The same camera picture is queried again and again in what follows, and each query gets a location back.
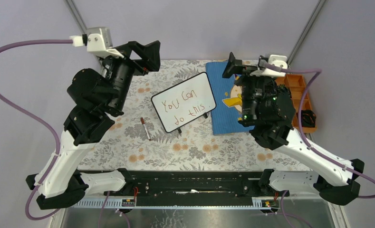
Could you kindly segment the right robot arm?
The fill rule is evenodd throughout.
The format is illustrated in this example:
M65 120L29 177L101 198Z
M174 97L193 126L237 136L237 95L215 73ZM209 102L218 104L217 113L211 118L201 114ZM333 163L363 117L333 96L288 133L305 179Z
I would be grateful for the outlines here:
M263 148L284 153L309 167L308 171L265 169L256 196L281 196L284 192L315 193L337 205L347 205L359 197L356 179L364 162L335 156L312 141L292 125L297 113L288 89L278 86L276 79L289 72L286 57L259 57L257 65L246 65L229 55L223 78L237 75L234 83L241 88L242 126L251 127L250 134Z

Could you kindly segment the red-capped whiteboard marker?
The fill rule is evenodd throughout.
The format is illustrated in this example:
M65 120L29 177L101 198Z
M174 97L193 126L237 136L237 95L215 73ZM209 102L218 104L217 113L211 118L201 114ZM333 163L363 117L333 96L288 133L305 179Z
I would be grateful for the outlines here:
M146 125L146 123L145 123L145 121L144 121L144 118L141 117L141 118L140 118L140 121L141 121L141 123L142 123L142 125L143 125L143 127L144 127L144 130L145 130L145 132L146 132L146 135L147 135L148 140L151 141L152 138L151 138L151 136L150 136L150 134L149 134L149 131L148 131L147 125Z

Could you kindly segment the small black-framed whiteboard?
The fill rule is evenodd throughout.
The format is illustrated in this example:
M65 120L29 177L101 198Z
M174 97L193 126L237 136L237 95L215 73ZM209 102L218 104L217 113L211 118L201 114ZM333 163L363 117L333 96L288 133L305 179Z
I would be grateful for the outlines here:
M166 133L207 116L217 106L206 72L153 95L151 102Z

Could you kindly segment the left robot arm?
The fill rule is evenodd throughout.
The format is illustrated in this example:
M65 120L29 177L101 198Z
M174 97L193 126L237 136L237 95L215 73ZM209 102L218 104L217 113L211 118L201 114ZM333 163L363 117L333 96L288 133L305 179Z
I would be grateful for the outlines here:
M103 74L90 68L75 74L67 93L76 105L64 122L60 152L52 155L56 162L26 178L28 186L39 193L40 209L67 208L96 193L132 192L133 183L122 169L84 173L78 165L114 125L114 117L123 115L132 78L159 71L160 45L159 41L147 45L130 41L115 47L119 57L101 58Z

